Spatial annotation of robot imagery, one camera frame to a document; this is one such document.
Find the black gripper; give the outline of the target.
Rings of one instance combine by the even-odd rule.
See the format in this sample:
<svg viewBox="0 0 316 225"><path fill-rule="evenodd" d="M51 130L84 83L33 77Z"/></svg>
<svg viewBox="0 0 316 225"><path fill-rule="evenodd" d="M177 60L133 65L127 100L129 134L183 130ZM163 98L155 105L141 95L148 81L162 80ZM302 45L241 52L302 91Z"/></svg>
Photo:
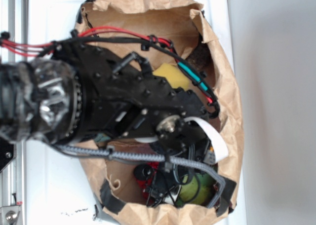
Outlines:
<svg viewBox="0 0 316 225"><path fill-rule="evenodd" d="M126 112L118 122L119 133L127 133L122 141L128 145L147 144L166 159L178 156L201 162L211 146L205 131L190 116L208 119L208 113L196 94L182 88L120 90L121 112ZM151 185L143 190L147 206L176 201L182 185L191 182L199 169L167 161L159 162Z"/></svg>

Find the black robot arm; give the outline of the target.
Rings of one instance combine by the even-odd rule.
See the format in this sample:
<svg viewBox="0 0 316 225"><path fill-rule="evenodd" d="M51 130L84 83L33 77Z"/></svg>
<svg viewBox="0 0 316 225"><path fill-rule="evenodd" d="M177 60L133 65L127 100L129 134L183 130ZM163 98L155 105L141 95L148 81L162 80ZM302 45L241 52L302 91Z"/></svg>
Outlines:
<svg viewBox="0 0 316 225"><path fill-rule="evenodd" d="M30 62L0 66L0 139L35 139L79 158L135 165L146 204L195 202L211 139L193 118L217 117L219 106L202 76L174 51L180 72L209 99L153 73L147 58L121 58L89 39L50 44Z"/></svg>

